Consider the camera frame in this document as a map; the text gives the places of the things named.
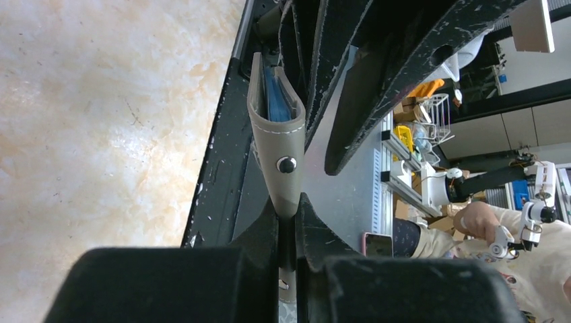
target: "orange object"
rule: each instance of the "orange object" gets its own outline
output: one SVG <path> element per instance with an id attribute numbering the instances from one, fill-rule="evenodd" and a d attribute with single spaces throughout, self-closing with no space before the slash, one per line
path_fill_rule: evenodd
<path id="1" fill-rule="evenodd" d="M 422 83 L 417 86 L 412 92 L 408 95 L 409 98 L 427 98 L 432 96 L 437 89 L 441 88 L 444 85 L 443 79 L 435 79 L 434 81 Z"/>

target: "hand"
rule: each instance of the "hand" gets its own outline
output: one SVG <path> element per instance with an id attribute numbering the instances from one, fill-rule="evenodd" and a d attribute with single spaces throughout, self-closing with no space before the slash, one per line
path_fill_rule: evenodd
<path id="1" fill-rule="evenodd" d="M 462 226 L 462 218 L 464 219 L 464 228 Z M 496 227 L 500 225 L 498 218 L 490 207 L 483 202 L 474 202 L 468 204 L 464 209 L 460 210 L 454 217 L 454 228 L 463 234 L 473 236 L 479 239 L 485 239 L 490 244 L 496 239 Z"/>

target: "wire basket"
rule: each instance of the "wire basket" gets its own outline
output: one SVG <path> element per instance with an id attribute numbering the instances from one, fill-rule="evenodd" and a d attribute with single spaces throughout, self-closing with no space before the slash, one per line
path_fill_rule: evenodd
<path id="1" fill-rule="evenodd" d="M 450 101 L 448 94 L 434 94 L 421 105 L 430 115 L 430 123 L 435 126 L 434 135 L 430 141 L 436 146 L 454 138 L 450 129 Z"/>

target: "person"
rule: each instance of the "person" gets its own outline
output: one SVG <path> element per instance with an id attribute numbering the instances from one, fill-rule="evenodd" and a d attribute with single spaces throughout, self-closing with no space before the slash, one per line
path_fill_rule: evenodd
<path id="1" fill-rule="evenodd" d="M 518 242 L 520 217 L 520 211 L 470 203 L 456 214 L 454 226 L 476 239 L 462 242 L 443 231 L 394 219 L 394 255 L 484 261 L 504 277 L 528 322 L 571 322 L 571 225 L 558 220 L 543 224 L 538 247 L 520 251 L 518 258 L 497 259 L 490 253 L 499 225 Z"/>

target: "scratches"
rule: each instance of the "scratches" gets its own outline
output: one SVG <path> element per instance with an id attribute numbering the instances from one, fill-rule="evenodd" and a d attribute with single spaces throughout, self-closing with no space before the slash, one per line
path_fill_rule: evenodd
<path id="1" fill-rule="evenodd" d="M 129 101 L 127 101 L 126 98 L 125 98 L 125 103 L 127 104 L 127 107 L 129 108 L 129 111 L 131 111 L 131 116 L 133 116 L 133 118 L 135 119 L 135 120 L 133 121 L 133 123 L 131 124 L 131 126 L 134 126 L 135 123 L 138 123 L 138 124 L 140 124 L 142 127 L 144 127 L 144 126 L 143 126 L 143 123 L 142 123 L 141 121 L 139 121 L 139 117 L 135 114 L 135 112 L 134 112 L 133 109 L 131 108 L 131 105 L 129 104 Z"/>

